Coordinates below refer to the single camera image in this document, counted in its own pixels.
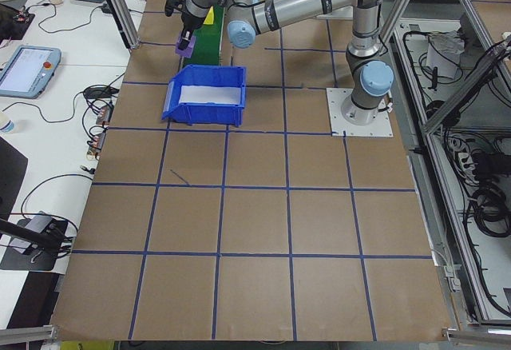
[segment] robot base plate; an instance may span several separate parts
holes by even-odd
[[[378,113],[374,121],[366,126],[357,126],[350,123],[341,114],[341,105],[344,99],[351,95],[350,88],[327,88],[328,110],[330,113],[330,126],[332,136],[348,137],[393,137],[392,126],[390,125],[387,112]]]

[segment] yellow object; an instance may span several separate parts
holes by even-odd
[[[115,341],[96,340],[91,342],[62,342],[61,350],[113,350]]]
[[[215,22],[215,11],[213,10],[213,7],[209,8],[208,15],[206,16],[206,19],[204,20],[205,25],[213,25]]]

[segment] blue plastic bin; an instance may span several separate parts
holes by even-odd
[[[236,103],[185,101],[180,103],[182,89],[188,87],[239,88]],[[242,66],[188,65],[168,84],[167,97],[161,119],[192,124],[223,124],[240,126],[243,120],[246,92],[246,68]]]

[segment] tablet screen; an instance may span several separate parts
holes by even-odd
[[[52,51],[40,49],[21,49],[14,63],[0,82],[0,90],[28,92],[48,61]]]

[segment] purple object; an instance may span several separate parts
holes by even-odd
[[[192,36],[192,39],[190,40],[188,47],[185,50],[181,50],[177,47],[181,43],[181,36],[179,36],[179,38],[177,39],[177,42],[176,42],[176,54],[178,54],[182,57],[185,57],[185,58],[190,58],[193,54],[193,47],[195,46],[195,40],[196,40],[196,37]]]

